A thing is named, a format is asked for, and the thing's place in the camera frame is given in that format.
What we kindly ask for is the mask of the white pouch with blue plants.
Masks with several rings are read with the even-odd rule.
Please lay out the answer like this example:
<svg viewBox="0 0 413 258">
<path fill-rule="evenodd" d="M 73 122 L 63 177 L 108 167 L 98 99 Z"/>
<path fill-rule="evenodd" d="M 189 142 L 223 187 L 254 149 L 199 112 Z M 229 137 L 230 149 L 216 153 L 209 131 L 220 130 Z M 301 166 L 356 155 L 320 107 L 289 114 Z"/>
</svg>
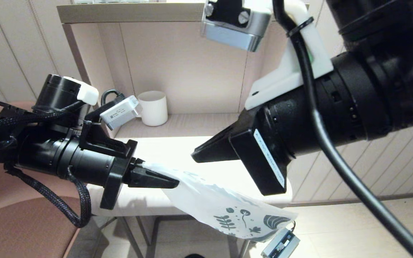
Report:
<svg viewBox="0 0 413 258">
<path fill-rule="evenodd" d="M 143 167 L 178 180 L 177 187 L 163 189 L 174 207 L 226 235 L 266 242 L 298 216 L 190 171 L 149 162 Z"/>
</svg>

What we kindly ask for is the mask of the white ribbed mug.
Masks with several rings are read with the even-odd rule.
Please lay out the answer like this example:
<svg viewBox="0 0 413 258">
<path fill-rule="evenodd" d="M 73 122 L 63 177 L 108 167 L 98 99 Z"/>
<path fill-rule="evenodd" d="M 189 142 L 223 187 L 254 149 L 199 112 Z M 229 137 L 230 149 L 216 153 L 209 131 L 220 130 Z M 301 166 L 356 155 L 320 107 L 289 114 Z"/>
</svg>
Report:
<svg viewBox="0 0 413 258">
<path fill-rule="evenodd" d="M 137 96 L 142 106 L 141 119 L 143 124 L 157 127 L 168 120 L 167 96 L 162 91 L 146 91 Z"/>
</svg>

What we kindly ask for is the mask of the grey power adapter brick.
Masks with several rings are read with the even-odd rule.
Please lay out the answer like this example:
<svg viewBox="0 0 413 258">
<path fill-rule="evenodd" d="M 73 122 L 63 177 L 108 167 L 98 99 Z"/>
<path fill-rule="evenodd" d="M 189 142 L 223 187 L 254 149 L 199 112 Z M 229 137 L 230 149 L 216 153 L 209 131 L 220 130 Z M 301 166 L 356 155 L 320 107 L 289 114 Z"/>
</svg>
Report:
<svg viewBox="0 0 413 258">
<path fill-rule="evenodd" d="M 300 239 L 288 229 L 281 230 L 262 250 L 262 258 L 290 258 Z"/>
</svg>

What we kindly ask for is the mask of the brown upholstered chair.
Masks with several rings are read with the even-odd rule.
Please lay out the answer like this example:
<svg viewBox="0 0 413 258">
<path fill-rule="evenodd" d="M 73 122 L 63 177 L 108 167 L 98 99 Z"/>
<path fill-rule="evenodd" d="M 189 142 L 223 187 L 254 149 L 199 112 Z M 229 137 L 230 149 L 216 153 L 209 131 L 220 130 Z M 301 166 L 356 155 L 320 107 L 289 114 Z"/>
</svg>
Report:
<svg viewBox="0 0 413 258">
<path fill-rule="evenodd" d="M 0 164 L 0 258 L 64 258 L 77 234 L 57 207 Z"/>
</svg>

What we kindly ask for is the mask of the light wooden shelf desk unit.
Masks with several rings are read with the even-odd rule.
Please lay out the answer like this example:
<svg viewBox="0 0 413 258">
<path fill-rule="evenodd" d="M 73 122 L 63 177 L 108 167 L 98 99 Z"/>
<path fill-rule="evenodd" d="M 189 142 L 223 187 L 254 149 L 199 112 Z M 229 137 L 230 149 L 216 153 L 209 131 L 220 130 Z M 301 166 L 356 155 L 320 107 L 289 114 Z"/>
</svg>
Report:
<svg viewBox="0 0 413 258">
<path fill-rule="evenodd" d="M 116 138 L 211 137 L 237 120 L 255 80 L 280 63 L 286 36 L 271 22 L 257 52 L 201 36 L 202 3 L 59 5 L 81 79 L 100 93 L 166 94 L 169 118 L 133 119 Z"/>
</svg>

